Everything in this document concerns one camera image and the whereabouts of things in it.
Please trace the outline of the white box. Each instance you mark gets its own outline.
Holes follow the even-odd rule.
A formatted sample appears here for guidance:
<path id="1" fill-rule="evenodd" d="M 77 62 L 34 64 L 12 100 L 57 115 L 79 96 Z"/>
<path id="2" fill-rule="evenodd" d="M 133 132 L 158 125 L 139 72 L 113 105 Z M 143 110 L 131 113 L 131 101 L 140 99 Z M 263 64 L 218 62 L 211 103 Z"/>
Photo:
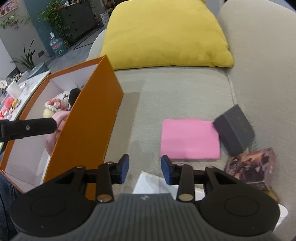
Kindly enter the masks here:
<path id="1" fill-rule="evenodd" d="M 162 194 L 170 193 L 176 199 L 178 185 L 168 185 L 164 178 L 141 172 L 133 194 Z"/>

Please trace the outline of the pink notebook wallet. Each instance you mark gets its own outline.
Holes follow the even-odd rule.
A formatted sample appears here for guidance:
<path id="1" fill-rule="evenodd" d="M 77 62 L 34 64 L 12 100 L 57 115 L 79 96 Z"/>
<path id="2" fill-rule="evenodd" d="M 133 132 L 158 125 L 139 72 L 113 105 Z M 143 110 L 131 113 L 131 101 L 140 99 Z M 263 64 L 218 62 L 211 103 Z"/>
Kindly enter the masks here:
<path id="1" fill-rule="evenodd" d="M 159 155 L 177 160 L 218 160 L 219 134 L 212 121 L 166 119 L 162 122 Z"/>

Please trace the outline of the crochet bunny doll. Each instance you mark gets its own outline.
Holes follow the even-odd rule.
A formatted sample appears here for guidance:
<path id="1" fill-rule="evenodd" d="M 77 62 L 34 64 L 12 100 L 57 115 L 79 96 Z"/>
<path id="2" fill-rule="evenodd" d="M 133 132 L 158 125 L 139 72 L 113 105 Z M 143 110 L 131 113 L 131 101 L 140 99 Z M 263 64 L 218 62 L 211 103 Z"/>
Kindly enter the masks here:
<path id="1" fill-rule="evenodd" d="M 69 110 L 69 95 L 70 91 L 66 90 L 60 93 L 59 95 L 55 96 L 53 99 L 47 101 L 44 104 L 45 110 L 43 112 L 43 117 L 50 118 L 57 112 Z"/>

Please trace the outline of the grey gift box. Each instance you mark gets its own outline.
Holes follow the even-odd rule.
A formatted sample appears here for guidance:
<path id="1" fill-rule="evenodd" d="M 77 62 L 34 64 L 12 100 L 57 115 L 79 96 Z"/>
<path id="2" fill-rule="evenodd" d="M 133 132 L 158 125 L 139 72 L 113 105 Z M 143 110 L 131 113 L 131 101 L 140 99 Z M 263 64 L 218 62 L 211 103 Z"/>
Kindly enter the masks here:
<path id="1" fill-rule="evenodd" d="M 238 104 L 213 121 L 219 137 L 230 156 L 238 156 L 252 143 L 255 132 Z"/>

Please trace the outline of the black white dog plush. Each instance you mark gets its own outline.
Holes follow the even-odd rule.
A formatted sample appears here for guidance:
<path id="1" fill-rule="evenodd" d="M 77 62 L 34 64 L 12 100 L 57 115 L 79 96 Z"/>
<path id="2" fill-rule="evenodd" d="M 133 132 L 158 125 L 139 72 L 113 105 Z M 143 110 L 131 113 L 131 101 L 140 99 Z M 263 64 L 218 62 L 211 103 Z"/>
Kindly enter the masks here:
<path id="1" fill-rule="evenodd" d="M 74 89 L 72 89 L 70 91 L 69 99 L 68 99 L 70 107 L 72 107 L 74 105 L 74 103 L 75 103 L 76 99 L 78 98 L 80 92 L 81 92 L 81 89 L 79 89 L 79 88 L 74 88 Z"/>

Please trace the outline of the dark illustrated card box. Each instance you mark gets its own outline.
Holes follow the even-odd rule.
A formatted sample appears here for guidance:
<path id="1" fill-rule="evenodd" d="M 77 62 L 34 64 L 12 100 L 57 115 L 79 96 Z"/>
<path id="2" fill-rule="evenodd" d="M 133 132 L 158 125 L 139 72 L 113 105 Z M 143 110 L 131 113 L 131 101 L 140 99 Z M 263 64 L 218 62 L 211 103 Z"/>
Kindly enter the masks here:
<path id="1" fill-rule="evenodd" d="M 273 148 L 231 157 L 224 171 L 261 191 L 269 190 L 276 160 Z"/>

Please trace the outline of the brown cardboard box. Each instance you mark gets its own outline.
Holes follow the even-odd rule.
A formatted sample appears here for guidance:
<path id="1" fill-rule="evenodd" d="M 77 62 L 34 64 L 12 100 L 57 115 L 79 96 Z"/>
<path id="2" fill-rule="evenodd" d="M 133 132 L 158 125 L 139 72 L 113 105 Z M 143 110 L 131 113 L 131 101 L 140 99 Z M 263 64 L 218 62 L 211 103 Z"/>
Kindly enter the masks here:
<path id="1" fill-rule="evenodd" d="M 270 196 L 272 199 L 274 199 L 276 203 L 280 203 L 279 196 L 277 195 L 277 193 L 272 188 L 270 188 L 269 190 L 264 190 L 263 192 L 266 195 Z"/>

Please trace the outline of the white blue card packet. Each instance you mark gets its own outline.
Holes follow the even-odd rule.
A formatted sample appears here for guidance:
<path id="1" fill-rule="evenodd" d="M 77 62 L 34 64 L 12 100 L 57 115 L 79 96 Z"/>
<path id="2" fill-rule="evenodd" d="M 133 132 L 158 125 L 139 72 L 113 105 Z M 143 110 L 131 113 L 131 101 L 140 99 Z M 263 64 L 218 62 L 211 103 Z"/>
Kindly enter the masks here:
<path id="1" fill-rule="evenodd" d="M 277 221 L 277 224 L 276 224 L 274 230 L 276 230 L 281 225 L 281 223 L 284 221 L 284 219 L 288 216 L 288 210 L 283 205 L 278 204 L 278 207 L 280 209 L 280 217 Z"/>

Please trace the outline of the orange cardboard box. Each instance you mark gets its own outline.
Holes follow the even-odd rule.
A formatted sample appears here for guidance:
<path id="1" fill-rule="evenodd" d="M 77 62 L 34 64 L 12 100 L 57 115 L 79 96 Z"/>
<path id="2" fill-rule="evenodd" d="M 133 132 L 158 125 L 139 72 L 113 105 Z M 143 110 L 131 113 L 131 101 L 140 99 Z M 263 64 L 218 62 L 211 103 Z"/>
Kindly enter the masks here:
<path id="1" fill-rule="evenodd" d="M 106 56 L 48 75 L 23 109 L 20 119 L 40 118 L 44 104 L 65 90 L 81 87 L 51 154 L 45 136 L 10 141 L 1 173 L 25 193 L 75 166 L 103 163 L 123 90 Z"/>

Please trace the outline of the white marble side table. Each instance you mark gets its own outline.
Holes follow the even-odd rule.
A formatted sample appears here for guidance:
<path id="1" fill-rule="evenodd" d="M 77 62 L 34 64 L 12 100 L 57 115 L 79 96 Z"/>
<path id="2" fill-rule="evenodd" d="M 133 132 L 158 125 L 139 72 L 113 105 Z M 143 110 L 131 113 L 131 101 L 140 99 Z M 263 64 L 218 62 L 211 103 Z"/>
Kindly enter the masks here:
<path id="1" fill-rule="evenodd" d="M 18 80 L 13 80 L 8 85 L 8 93 L 1 102 L 1 120 L 17 120 L 37 88 L 49 74 L 48 66 L 39 64 L 32 71 L 24 72 Z"/>

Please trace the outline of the water bottle jug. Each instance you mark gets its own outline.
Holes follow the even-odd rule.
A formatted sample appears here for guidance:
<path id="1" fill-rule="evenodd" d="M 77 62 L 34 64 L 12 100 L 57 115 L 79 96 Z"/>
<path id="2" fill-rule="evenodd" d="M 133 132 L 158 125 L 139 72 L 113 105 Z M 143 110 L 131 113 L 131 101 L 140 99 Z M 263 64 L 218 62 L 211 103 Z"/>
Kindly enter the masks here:
<path id="1" fill-rule="evenodd" d="M 54 34 L 54 32 L 50 33 L 51 39 L 50 39 L 50 46 L 53 50 L 53 53 L 56 57 L 61 57 L 67 52 L 67 48 L 64 45 L 64 42 L 61 38 L 57 38 Z"/>

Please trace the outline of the person leg in jeans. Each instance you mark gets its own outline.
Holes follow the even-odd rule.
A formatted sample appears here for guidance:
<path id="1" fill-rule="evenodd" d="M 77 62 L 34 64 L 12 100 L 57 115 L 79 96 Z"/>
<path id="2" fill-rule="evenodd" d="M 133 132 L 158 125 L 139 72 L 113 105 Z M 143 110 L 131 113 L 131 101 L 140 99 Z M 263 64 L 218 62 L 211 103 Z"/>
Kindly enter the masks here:
<path id="1" fill-rule="evenodd" d="M 11 240 L 17 233 L 10 217 L 10 209 L 19 192 L 15 187 L 1 174 L 1 240 Z"/>

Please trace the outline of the green trailing plant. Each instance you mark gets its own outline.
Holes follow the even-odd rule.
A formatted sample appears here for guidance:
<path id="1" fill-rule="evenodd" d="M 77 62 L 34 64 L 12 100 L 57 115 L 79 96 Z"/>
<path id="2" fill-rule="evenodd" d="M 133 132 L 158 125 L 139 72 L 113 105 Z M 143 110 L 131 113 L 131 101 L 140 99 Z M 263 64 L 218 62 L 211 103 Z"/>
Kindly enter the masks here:
<path id="1" fill-rule="evenodd" d="M 16 1 L 23 3 L 25 14 L 19 14 L 16 10 L 1 16 L 1 28 L 17 29 L 19 25 L 32 23 L 44 46 L 49 45 L 50 33 L 53 32 L 63 41 L 68 41 L 71 34 L 70 27 L 65 23 L 62 9 L 65 9 L 68 1 Z"/>

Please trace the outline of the dark grey cabinet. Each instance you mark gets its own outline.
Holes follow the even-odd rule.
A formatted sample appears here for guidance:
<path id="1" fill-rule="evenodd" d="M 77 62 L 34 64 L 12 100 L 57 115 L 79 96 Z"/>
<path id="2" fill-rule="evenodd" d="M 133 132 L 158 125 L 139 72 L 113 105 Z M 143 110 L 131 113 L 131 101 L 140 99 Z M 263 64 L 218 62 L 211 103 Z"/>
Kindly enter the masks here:
<path id="1" fill-rule="evenodd" d="M 66 40 L 72 46 L 86 33 L 98 28 L 90 1 L 80 1 L 59 9 L 62 23 L 67 27 Z"/>

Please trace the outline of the yellow cushion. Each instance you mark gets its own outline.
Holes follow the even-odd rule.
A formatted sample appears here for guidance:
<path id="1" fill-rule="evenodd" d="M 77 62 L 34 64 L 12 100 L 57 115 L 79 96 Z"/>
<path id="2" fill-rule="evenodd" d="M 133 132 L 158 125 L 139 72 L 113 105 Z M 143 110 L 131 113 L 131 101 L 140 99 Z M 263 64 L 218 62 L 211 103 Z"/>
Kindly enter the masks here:
<path id="1" fill-rule="evenodd" d="M 114 70 L 232 67 L 217 19 L 203 1 L 124 1 L 112 12 L 102 45 Z"/>

